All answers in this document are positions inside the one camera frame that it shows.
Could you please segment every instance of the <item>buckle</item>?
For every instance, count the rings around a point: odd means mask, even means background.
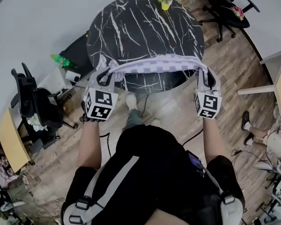
[[[233,203],[235,201],[235,197],[231,193],[225,193],[221,195],[221,199],[225,205]]]
[[[77,200],[75,207],[81,210],[87,210],[91,203],[92,199],[89,196],[83,196]]]
[[[70,222],[70,224],[80,224],[80,225],[83,225],[83,220],[81,219],[80,216],[70,215],[69,222]]]

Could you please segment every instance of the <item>sneaker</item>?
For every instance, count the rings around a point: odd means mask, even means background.
[[[244,140],[244,145],[247,145],[247,142],[248,142],[250,139],[253,139],[253,138],[254,138],[253,133],[250,133],[250,134],[246,137],[246,139]]]
[[[248,111],[244,111],[244,113],[243,113],[243,118],[242,118],[242,130],[243,130],[243,131],[246,131],[246,129],[244,128],[244,125],[245,125],[247,122],[250,122],[250,114],[249,114]]]
[[[159,119],[153,119],[152,120],[152,122],[151,122],[151,124],[150,124],[151,126],[155,126],[155,127],[161,127],[161,123],[160,123],[160,120]]]
[[[128,109],[131,111],[132,109],[136,109],[138,110],[137,108],[137,100],[136,100],[136,96],[134,93],[129,93],[127,96],[126,96],[126,104],[127,104],[127,107]]]

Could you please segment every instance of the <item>black shoe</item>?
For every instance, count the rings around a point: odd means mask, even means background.
[[[250,122],[250,114],[248,111],[244,111],[243,113],[243,119],[242,119],[242,130],[245,131],[244,125]]]
[[[246,137],[246,139],[244,140],[244,145],[247,145],[247,141],[249,141],[249,139],[253,139],[254,138],[254,135],[253,135],[253,133],[250,133],[247,137]]]

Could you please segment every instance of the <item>black shirt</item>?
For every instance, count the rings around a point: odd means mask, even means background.
[[[113,197],[94,219],[94,225],[145,224],[156,208],[183,220],[189,211],[204,208],[202,197],[218,194],[210,179],[197,172],[175,137],[154,126],[136,126],[120,136],[116,153],[102,170],[94,188],[92,200],[103,196],[108,185],[132,156],[140,157],[126,175]],[[224,156],[209,162],[207,169],[224,191],[239,198],[244,196],[237,183],[232,163]],[[82,197],[96,171],[77,169],[65,208]]]

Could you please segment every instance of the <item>white sneaker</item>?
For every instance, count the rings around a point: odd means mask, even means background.
[[[127,107],[128,109],[131,111],[132,109],[136,109],[138,110],[137,108],[137,100],[136,100],[136,96],[134,93],[129,93],[127,96],[126,96],[126,104],[127,104]]]
[[[153,119],[152,121],[151,121],[151,125],[152,126],[155,126],[155,127],[161,127],[161,123],[160,123],[160,120],[159,119]]]

